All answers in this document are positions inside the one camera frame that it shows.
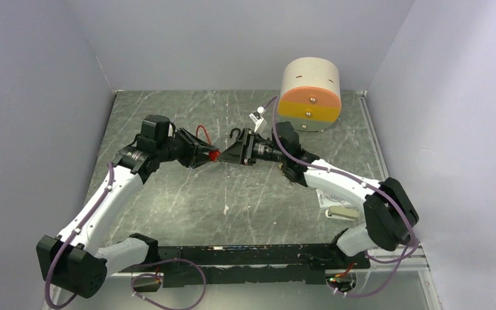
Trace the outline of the red cable lock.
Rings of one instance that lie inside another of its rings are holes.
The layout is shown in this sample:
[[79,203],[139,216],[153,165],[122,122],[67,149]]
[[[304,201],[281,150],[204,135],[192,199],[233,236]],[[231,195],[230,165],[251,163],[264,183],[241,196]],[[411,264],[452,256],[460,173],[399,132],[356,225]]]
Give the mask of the red cable lock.
[[[210,137],[207,129],[203,125],[198,125],[196,127],[195,136],[198,138],[200,131],[203,132],[204,137],[205,137],[207,143],[208,144],[212,144],[211,137]],[[221,152],[218,149],[217,150],[212,150],[212,151],[209,152],[209,158],[210,158],[211,161],[215,162],[215,161],[217,161],[218,156],[220,154],[221,154]]]

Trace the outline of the black padlock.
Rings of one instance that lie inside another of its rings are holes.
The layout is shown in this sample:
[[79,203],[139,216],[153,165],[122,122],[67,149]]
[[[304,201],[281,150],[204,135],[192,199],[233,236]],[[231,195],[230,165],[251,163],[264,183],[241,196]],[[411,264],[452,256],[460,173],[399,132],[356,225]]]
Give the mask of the black padlock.
[[240,128],[233,128],[230,133],[229,133],[229,138],[238,141],[243,138],[244,135],[244,130],[241,130]]

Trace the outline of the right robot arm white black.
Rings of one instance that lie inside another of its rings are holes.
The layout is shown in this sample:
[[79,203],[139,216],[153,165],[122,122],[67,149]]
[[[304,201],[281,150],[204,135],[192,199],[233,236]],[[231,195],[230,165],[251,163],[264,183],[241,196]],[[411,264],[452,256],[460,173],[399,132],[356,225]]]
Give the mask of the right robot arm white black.
[[399,245],[419,244],[413,232],[419,216],[398,180],[372,180],[334,167],[303,149],[289,122],[275,124],[267,139],[249,129],[241,130],[217,160],[240,165],[254,165],[257,160],[277,162],[289,181],[333,194],[357,208],[364,222],[336,237],[336,246],[329,251],[335,267],[348,266],[356,254],[369,249],[394,251]]

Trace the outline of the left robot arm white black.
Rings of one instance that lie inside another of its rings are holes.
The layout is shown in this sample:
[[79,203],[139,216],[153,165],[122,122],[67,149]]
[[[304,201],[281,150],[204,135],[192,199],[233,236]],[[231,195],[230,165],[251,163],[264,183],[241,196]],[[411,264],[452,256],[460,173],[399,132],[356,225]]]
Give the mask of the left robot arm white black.
[[195,169],[215,161],[220,151],[166,116],[148,115],[134,141],[107,164],[107,175],[79,214],[56,236],[44,235],[36,252],[45,280],[45,300],[52,309],[51,287],[73,297],[94,296],[110,275],[131,266],[151,271],[161,259],[158,241],[142,234],[102,247],[106,229],[131,196],[138,193],[162,163],[177,161]]

